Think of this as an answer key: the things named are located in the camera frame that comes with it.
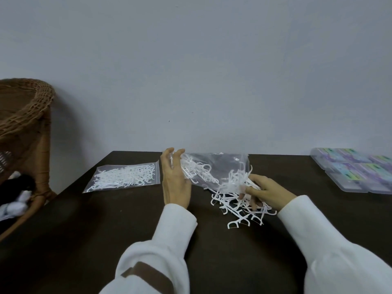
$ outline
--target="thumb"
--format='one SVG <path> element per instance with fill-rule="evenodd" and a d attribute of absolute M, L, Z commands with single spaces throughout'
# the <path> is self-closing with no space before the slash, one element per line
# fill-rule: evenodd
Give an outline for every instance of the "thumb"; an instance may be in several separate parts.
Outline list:
<path fill-rule="evenodd" d="M 257 190 L 253 187 L 246 187 L 245 192 L 249 195 L 256 196 L 257 198 L 264 200 L 267 197 L 267 192 L 265 190 Z"/>

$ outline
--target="brown stripe on sleeve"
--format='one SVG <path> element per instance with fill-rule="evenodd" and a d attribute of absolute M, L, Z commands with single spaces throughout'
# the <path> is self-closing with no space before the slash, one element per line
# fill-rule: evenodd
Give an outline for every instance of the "brown stripe on sleeve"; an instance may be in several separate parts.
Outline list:
<path fill-rule="evenodd" d="M 130 275 L 138 276 L 151 287 L 162 294 L 174 294 L 173 283 L 162 272 L 156 270 L 154 267 L 144 263 L 137 262 L 134 267 L 128 268 L 121 276 L 127 277 Z"/>

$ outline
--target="clear plastic bag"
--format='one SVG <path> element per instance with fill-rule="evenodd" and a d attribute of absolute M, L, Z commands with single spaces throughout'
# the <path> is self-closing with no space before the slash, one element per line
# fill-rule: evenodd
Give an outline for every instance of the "clear plastic bag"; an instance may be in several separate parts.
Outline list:
<path fill-rule="evenodd" d="M 181 168 L 194 185 L 211 190 L 224 187 L 228 193 L 238 193 L 247 179 L 249 161 L 247 154 L 183 153 Z M 237 181 L 231 179 L 233 176 L 238 176 Z"/>
<path fill-rule="evenodd" d="M 157 185 L 160 181 L 159 161 L 137 165 L 104 165 L 97 167 L 83 193 Z"/>

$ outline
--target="wicker chair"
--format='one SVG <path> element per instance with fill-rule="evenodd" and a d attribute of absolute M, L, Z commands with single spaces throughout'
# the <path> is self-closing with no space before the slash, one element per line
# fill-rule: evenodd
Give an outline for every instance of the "wicker chair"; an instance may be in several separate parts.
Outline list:
<path fill-rule="evenodd" d="M 0 241 L 56 196 L 49 188 L 49 106 L 54 95 L 41 80 L 0 80 L 0 184 L 18 170 L 34 177 L 37 185 L 29 209 Z"/>

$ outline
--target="dark wooden table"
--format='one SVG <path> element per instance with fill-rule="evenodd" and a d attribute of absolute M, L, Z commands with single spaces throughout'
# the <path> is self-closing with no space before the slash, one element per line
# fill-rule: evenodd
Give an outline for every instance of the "dark wooden table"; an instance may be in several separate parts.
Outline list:
<path fill-rule="evenodd" d="M 97 166 L 157 161 L 160 153 L 112 152 L 0 243 L 1 293 L 97 293 L 121 254 L 151 239 L 161 185 L 82 194 Z M 341 191 L 309 156 L 250 155 L 254 173 L 307 194 L 350 241 L 392 265 L 392 196 Z M 192 293 L 302 293 L 305 260 L 276 216 L 227 229 L 211 196 L 193 186 L 198 219 L 185 260 Z"/>

